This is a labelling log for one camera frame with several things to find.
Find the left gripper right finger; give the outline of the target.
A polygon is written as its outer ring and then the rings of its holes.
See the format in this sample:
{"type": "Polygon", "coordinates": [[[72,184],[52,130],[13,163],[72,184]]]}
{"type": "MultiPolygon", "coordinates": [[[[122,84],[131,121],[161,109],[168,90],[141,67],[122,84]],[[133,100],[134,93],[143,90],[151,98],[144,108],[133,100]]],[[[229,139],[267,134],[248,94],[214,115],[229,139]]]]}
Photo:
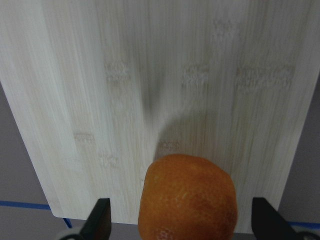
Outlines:
{"type": "Polygon", "coordinates": [[[254,197],[251,205],[251,229],[258,240],[318,240],[310,231],[296,231],[264,197],[254,197]]]}

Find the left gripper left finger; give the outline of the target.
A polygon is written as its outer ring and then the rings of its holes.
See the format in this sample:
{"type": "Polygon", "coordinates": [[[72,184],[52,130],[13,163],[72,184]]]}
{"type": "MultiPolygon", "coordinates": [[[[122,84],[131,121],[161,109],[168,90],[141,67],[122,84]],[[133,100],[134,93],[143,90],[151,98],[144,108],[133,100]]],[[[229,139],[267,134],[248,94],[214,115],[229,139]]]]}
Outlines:
{"type": "Polygon", "coordinates": [[[57,240],[108,240],[112,232],[111,201],[99,198],[79,230],[61,233],[57,240]]]}

